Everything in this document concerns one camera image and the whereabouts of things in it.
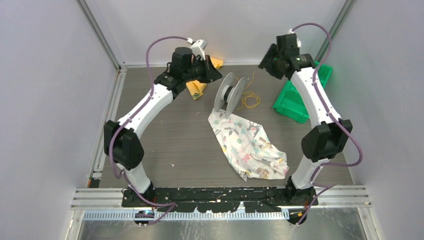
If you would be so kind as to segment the translucent white cable spool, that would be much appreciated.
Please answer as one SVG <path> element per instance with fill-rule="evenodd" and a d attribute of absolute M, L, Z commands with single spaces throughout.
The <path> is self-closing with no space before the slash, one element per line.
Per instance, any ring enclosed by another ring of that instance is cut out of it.
<path fill-rule="evenodd" d="M 213 110 L 219 112 L 226 105 L 223 115 L 229 118 L 241 99 L 247 81 L 245 77 L 238 80 L 233 72 L 228 73 L 216 93 Z"/>

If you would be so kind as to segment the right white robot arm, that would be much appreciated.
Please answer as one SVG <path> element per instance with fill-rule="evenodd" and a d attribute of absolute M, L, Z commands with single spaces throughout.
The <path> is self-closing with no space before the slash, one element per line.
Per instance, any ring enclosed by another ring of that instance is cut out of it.
<path fill-rule="evenodd" d="M 258 66 L 272 77 L 291 81 L 311 123 L 311 130 L 301 140 L 303 157 L 283 190 L 291 205 L 312 200 L 317 174 L 344 149 L 353 129 L 352 122 L 342 119 L 333 108 L 318 78 L 318 66 L 310 54 L 300 53 L 300 47 L 301 41 L 293 31 L 279 35 Z"/>

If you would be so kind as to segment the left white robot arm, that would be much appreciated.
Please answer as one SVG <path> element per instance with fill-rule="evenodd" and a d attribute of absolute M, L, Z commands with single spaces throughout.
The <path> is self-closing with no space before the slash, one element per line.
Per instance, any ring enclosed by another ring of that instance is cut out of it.
<path fill-rule="evenodd" d="M 222 78 L 203 46 L 177 47 L 143 99 L 118 121 L 108 120 L 103 126 L 104 153 L 109 157 L 116 178 L 124 177 L 132 189 L 134 200 L 148 207 L 155 197 L 152 181 L 142 165 L 145 151 L 141 135 L 152 120 L 186 89 L 198 80 L 206 84 Z"/>

